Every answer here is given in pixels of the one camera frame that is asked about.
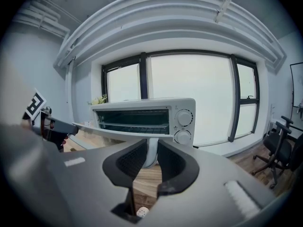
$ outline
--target window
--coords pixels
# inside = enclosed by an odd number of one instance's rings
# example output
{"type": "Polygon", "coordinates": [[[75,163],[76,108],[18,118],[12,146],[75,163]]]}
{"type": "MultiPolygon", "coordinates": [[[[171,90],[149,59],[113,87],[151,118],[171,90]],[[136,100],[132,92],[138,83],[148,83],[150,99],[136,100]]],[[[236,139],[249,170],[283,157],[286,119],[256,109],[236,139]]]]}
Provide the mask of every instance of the window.
{"type": "Polygon", "coordinates": [[[140,99],[139,64],[130,65],[107,74],[109,102],[140,99]]]}
{"type": "Polygon", "coordinates": [[[228,58],[209,55],[151,57],[149,98],[190,97],[196,101],[194,144],[227,141],[233,113],[228,58]]]}
{"type": "Polygon", "coordinates": [[[256,98],[256,83],[254,69],[238,64],[241,99],[256,98]]]}
{"type": "Polygon", "coordinates": [[[255,104],[240,105],[240,115],[236,131],[236,138],[251,133],[254,125],[255,114],[255,104]]]}
{"type": "Polygon", "coordinates": [[[102,95],[108,102],[147,98],[146,53],[102,65],[102,95]]]}
{"type": "Polygon", "coordinates": [[[159,97],[196,101],[194,145],[218,144],[254,133],[259,84],[255,63],[218,52],[141,53],[102,65],[109,102],[159,97]]]}
{"type": "Polygon", "coordinates": [[[229,141],[255,132],[259,113],[259,84],[256,64],[232,55],[236,104],[229,141]]]}

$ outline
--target oven knob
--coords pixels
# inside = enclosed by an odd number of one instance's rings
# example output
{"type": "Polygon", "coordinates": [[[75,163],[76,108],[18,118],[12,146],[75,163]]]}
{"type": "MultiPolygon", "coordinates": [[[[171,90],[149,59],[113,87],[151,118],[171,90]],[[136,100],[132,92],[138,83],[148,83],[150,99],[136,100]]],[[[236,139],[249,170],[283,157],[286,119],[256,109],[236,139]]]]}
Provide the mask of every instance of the oven knob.
{"type": "Polygon", "coordinates": [[[188,111],[180,111],[177,114],[177,120],[182,126],[189,125],[191,123],[191,113],[188,111]]]}
{"type": "Polygon", "coordinates": [[[187,145],[190,142],[190,133],[188,131],[179,131],[175,135],[176,142],[187,145]]]}

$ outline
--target whiteboard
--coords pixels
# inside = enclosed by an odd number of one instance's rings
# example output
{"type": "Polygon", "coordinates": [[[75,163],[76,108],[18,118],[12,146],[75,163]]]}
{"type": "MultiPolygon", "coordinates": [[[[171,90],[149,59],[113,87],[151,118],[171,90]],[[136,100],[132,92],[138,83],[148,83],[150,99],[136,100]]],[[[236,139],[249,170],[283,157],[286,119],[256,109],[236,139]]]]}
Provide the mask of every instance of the whiteboard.
{"type": "Polygon", "coordinates": [[[303,99],[303,63],[291,65],[294,80],[294,106],[298,106],[303,99]]]}

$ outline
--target white label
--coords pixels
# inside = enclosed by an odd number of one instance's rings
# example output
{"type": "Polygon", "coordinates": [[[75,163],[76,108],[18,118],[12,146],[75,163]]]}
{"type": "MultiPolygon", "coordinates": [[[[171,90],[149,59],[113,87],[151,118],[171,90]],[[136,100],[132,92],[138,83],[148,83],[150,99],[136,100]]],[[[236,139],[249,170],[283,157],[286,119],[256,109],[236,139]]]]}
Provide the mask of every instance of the white label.
{"type": "Polygon", "coordinates": [[[69,166],[73,166],[79,163],[85,162],[85,159],[83,157],[79,157],[73,160],[69,160],[69,161],[65,161],[64,164],[69,167],[69,166]]]}

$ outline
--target window sill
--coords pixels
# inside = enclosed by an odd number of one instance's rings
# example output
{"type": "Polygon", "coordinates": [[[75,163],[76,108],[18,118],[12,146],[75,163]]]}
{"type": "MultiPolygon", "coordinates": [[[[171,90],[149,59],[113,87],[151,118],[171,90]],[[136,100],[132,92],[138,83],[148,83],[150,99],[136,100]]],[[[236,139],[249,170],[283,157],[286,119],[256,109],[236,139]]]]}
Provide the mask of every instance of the window sill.
{"type": "Polygon", "coordinates": [[[230,157],[249,149],[262,140],[263,135],[259,136],[256,134],[249,134],[245,137],[236,139],[234,142],[200,147],[199,150],[204,150],[224,157],[230,157]]]}
{"type": "Polygon", "coordinates": [[[214,145],[219,145],[228,142],[228,140],[222,140],[222,141],[216,141],[216,142],[210,142],[210,143],[205,143],[205,144],[194,144],[196,147],[207,147],[207,146],[214,146],[214,145]]]}
{"type": "Polygon", "coordinates": [[[247,133],[247,134],[236,135],[236,136],[235,136],[235,140],[240,139],[240,138],[243,138],[243,137],[248,136],[248,135],[250,135],[250,134],[252,134],[252,133],[249,132],[249,133],[247,133]]]}

